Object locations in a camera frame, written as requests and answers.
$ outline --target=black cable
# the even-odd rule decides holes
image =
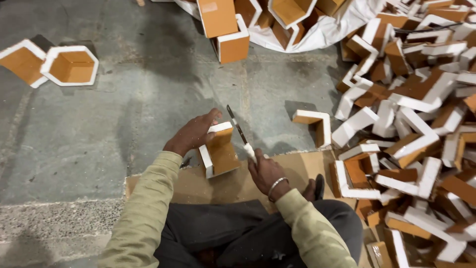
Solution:
[[[476,24],[476,22],[466,22],[468,24]],[[453,23],[453,24],[450,24],[450,25],[446,25],[446,26],[438,26],[438,27],[434,27],[434,28],[431,28],[431,29],[424,29],[424,30],[404,30],[404,29],[399,29],[399,28],[394,28],[395,32],[401,32],[401,33],[413,33],[413,32],[429,32],[429,31],[439,31],[439,30],[443,30],[443,29],[447,29],[447,28],[450,28],[450,27],[453,27],[453,26],[458,26],[458,25],[461,25],[463,24],[463,22],[457,22],[457,23]]]

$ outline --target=bangle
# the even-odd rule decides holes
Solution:
[[[278,183],[280,183],[284,180],[286,180],[289,183],[289,180],[286,177],[282,177],[282,178],[278,179],[277,181],[275,181],[273,183],[273,185],[271,186],[271,188],[269,189],[269,192],[268,192],[268,200],[269,201],[274,202],[274,200],[271,199],[271,192],[273,191],[274,187],[276,187],[276,185],[278,185]]]

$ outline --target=gray floor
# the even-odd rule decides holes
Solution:
[[[296,108],[335,111],[334,85],[349,67],[335,46],[288,55],[250,43],[247,60],[220,65],[198,21],[175,3],[146,2],[0,1],[0,50],[41,34],[54,44],[92,41],[100,60],[95,85],[84,87],[47,82],[32,89],[0,67],[1,241],[97,234],[71,235],[74,227],[63,223],[59,233],[44,226],[58,223],[32,215],[45,206],[58,220],[66,217],[53,202],[85,209],[100,203],[99,211],[103,200],[120,203],[124,177],[142,172],[183,124],[212,107],[229,104],[252,145],[268,155],[315,150],[308,127],[290,116]],[[233,141],[245,159],[238,133]],[[15,261],[3,264],[22,264]]]

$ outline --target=green sweatshirt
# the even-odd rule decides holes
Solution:
[[[181,163],[180,155],[161,152],[142,174],[99,258],[99,268],[159,265],[153,254],[160,244]],[[291,226],[292,238],[307,267],[357,267],[339,233],[298,190],[282,196],[276,207]]]

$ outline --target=white plastic sheet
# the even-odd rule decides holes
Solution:
[[[187,13],[200,20],[196,3],[184,0],[174,1]],[[347,0],[344,7],[340,8],[333,17],[320,17],[301,42],[287,51],[281,47],[271,28],[261,29],[259,26],[249,28],[250,41],[262,47],[284,53],[298,53],[326,48],[339,42],[353,30],[376,17],[377,13],[383,9],[385,2],[385,0]]]

